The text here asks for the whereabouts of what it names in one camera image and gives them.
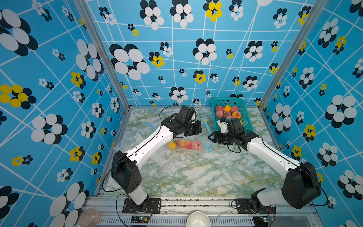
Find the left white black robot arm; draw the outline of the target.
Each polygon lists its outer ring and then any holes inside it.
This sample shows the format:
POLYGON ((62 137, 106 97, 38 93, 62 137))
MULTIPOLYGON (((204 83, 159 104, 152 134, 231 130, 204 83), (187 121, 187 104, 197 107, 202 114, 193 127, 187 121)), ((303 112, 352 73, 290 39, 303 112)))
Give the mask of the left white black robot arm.
POLYGON ((144 191, 140 170, 146 161, 162 146, 177 136, 198 135, 202 132, 201 121, 178 122, 172 118, 162 121, 158 129, 142 143, 123 153, 114 154, 110 177, 123 189, 133 202, 135 210, 145 212, 149 205, 149 195, 144 191))

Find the pink red peach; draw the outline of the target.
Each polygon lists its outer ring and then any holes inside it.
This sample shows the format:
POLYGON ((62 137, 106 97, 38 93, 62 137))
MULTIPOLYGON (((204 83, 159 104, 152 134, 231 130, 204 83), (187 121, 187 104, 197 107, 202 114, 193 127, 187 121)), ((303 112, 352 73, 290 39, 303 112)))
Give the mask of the pink red peach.
POLYGON ((192 147, 192 141, 191 140, 187 140, 185 142, 185 148, 186 149, 189 149, 189 150, 193 149, 193 147, 192 147))

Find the clear zip-top bag blue zipper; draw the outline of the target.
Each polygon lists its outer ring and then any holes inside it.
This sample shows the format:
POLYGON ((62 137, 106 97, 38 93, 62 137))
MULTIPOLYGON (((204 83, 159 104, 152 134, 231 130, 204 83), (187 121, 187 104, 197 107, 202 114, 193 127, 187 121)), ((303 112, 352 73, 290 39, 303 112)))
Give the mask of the clear zip-top bag blue zipper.
POLYGON ((173 141, 176 143, 179 139, 195 141, 200 140, 203 147, 200 150, 189 150, 177 147, 170 150, 167 144, 156 151, 144 164, 140 170, 144 179, 152 176, 166 177, 175 174, 194 175, 210 168, 213 163, 214 154, 209 153, 208 146, 211 142, 206 142, 206 134, 203 131, 201 135, 182 138, 179 136, 173 141))

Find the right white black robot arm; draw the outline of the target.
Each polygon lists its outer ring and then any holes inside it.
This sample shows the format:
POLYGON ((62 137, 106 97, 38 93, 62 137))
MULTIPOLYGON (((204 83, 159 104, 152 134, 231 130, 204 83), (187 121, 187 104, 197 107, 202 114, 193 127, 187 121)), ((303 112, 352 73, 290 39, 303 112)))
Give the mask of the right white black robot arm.
POLYGON ((252 131, 240 134, 214 131, 208 139, 226 146, 236 145, 239 149, 260 157, 284 179, 281 188, 263 188, 251 195, 251 209, 256 213, 271 205, 287 204, 301 209, 305 205, 311 205, 313 200, 321 195, 322 188, 314 165, 309 162, 301 163, 284 155, 252 131))

